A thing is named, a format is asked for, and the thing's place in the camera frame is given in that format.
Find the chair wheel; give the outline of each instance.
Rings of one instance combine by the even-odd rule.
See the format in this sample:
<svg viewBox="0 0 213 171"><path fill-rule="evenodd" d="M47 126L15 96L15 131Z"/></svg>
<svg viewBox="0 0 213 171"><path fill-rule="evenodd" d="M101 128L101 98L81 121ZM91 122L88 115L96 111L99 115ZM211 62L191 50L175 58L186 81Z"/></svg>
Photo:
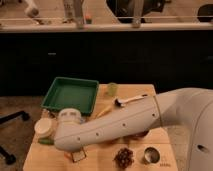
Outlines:
<svg viewBox="0 0 213 171"><path fill-rule="evenodd" d="M26 112L24 112L24 113L21 115L21 117L22 117L22 120L23 120L23 121L27 121L27 120L30 119L30 115L29 115L28 113L26 113Z"/></svg>
<svg viewBox="0 0 213 171"><path fill-rule="evenodd" d="M5 158L5 163L7 165L13 164L15 162L16 162L16 157L12 154Z"/></svg>

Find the office chair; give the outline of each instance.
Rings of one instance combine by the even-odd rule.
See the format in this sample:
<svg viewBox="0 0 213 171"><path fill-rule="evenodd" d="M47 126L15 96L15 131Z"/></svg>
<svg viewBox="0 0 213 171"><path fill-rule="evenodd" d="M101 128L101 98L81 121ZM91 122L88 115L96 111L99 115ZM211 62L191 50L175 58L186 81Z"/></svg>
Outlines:
<svg viewBox="0 0 213 171"><path fill-rule="evenodd" d="M19 111L4 117L0 117L0 124L7 122L11 119L14 119L18 116L21 116L23 121L27 121L30 118L28 113L24 111ZM13 164L16 161L15 156L13 154L7 153L6 150L4 150L4 148L1 145L0 145L0 154L4 157L5 163L8 165Z"/></svg>
<svg viewBox="0 0 213 171"><path fill-rule="evenodd" d="M202 5L197 12L200 22L211 22L213 20L213 4Z"/></svg>
<svg viewBox="0 0 213 171"><path fill-rule="evenodd" d="M142 16L155 11L163 12L166 0L144 0ZM121 23L131 23L135 0L106 0L107 6Z"/></svg>

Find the white object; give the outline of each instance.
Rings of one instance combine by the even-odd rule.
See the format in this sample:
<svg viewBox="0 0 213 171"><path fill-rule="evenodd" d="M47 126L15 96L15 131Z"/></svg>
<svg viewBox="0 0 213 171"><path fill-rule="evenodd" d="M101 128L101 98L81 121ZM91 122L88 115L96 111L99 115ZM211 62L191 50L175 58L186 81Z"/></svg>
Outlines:
<svg viewBox="0 0 213 171"><path fill-rule="evenodd" d="M34 129L40 138L48 137L53 132L53 122L49 118L41 118L36 122Z"/></svg>
<svg viewBox="0 0 213 171"><path fill-rule="evenodd" d="M85 145L169 125L186 125L191 133L186 171L213 170L213 90L207 89L178 89L146 97L81 125L59 124L55 146L76 151Z"/></svg>
<svg viewBox="0 0 213 171"><path fill-rule="evenodd" d="M74 20L78 28L83 28L84 17L81 0L63 0L66 20Z"/></svg>
<svg viewBox="0 0 213 171"><path fill-rule="evenodd" d="M81 124L81 112L74 108L63 109L58 114L58 122L59 124Z"/></svg>
<svg viewBox="0 0 213 171"><path fill-rule="evenodd" d="M138 95L127 99L116 99L115 104L120 107L125 107L127 103L145 98L147 95Z"/></svg>
<svg viewBox="0 0 213 171"><path fill-rule="evenodd" d="M34 0L25 0L25 2L28 4L28 7L25 9L26 15L30 18L37 17L39 14L39 10Z"/></svg>

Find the small glass cup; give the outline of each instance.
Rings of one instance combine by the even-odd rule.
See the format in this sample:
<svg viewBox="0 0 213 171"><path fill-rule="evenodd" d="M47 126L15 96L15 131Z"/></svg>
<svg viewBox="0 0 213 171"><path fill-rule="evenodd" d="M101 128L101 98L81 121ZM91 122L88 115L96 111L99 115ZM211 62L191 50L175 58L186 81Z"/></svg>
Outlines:
<svg viewBox="0 0 213 171"><path fill-rule="evenodd" d="M114 97L117 93L118 85L116 83L107 84L107 93L109 96Z"/></svg>

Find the wooden tabletop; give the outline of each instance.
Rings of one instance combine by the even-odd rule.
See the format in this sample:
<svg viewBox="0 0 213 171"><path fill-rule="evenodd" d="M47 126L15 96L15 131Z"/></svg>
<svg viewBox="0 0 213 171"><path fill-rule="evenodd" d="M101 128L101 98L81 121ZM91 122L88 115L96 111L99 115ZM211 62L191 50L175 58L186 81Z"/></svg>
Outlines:
<svg viewBox="0 0 213 171"><path fill-rule="evenodd" d="M118 85L117 97L128 98L139 94L155 95L153 85ZM107 85L100 85L96 104L92 115L101 112L106 106L113 105L115 97L107 94ZM48 117L45 111L42 117ZM112 142L93 144L84 147L87 157L73 163L64 157L64 152L54 146L37 143L35 135L28 152L24 171L119 171L113 161L115 155L122 147L133 151L134 163L126 170L134 171L177 171L177 165L171 149L167 131L163 128L151 130L148 135L139 140L120 138ZM144 164L141 159L147 147L154 147L160 153L160 161L156 164Z"/></svg>

